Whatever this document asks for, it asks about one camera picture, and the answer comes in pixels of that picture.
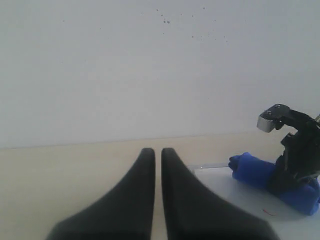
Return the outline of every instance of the white wall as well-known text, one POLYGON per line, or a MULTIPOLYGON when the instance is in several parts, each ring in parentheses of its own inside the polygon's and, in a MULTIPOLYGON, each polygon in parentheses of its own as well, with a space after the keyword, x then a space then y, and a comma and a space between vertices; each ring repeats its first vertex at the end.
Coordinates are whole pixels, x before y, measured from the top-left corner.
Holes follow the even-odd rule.
POLYGON ((319 9, 2 0, 0 148, 257 131, 274 103, 315 117, 319 9))

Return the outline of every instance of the black rubber pad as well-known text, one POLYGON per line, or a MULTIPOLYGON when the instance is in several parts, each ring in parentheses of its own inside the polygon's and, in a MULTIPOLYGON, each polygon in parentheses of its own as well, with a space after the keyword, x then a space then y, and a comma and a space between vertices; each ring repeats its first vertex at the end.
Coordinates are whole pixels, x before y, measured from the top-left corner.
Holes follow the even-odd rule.
POLYGON ((155 152, 144 148, 111 191, 58 223, 47 240, 149 240, 154 202, 155 152))
POLYGON ((173 148, 162 150, 161 163, 169 240, 279 240, 266 221, 205 187, 173 148))

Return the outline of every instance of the robotic arm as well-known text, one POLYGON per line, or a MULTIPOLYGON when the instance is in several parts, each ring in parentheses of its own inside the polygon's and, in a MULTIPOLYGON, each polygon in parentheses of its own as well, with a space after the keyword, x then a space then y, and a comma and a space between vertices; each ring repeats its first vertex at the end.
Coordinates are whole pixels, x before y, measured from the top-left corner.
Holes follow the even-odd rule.
POLYGON ((320 115, 313 119, 305 113, 275 104, 260 114, 257 127, 270 133, 284 125, 294 127, 281 141, 283 155, 276 160, 276 171, 267 189, 274 194, 294 190, 320 175, 320 115))

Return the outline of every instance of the blue object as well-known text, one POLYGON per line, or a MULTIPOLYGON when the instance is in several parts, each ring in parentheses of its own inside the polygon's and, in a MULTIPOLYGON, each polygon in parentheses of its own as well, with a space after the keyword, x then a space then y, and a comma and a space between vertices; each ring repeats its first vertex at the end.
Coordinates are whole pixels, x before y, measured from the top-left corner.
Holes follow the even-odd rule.
MULTIPOLYGON (((254 157, 249 152, 230 157, 229 167, 233 170, 234 179, 258 189, 266 189, 276 168, 273 163, 254 157)), ((298 189, 281 193, 277 197, 297 211, 311 216, 319 208, 320 185, 317 179, 312 179, 298 189)))

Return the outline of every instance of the beige table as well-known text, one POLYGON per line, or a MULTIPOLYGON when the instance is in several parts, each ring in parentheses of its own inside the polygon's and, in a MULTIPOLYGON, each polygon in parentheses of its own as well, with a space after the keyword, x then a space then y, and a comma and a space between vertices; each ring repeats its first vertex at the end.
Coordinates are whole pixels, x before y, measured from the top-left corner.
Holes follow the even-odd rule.
POLYGON ((156 152, 152 239, 166 239, 161 149, 173 147, 186 165, 227 162, 251 152, 264 160, 282 153, 286 130, 0 150, 0 239, 43 240, 58 221, 110 190, 141 148, 156 152))

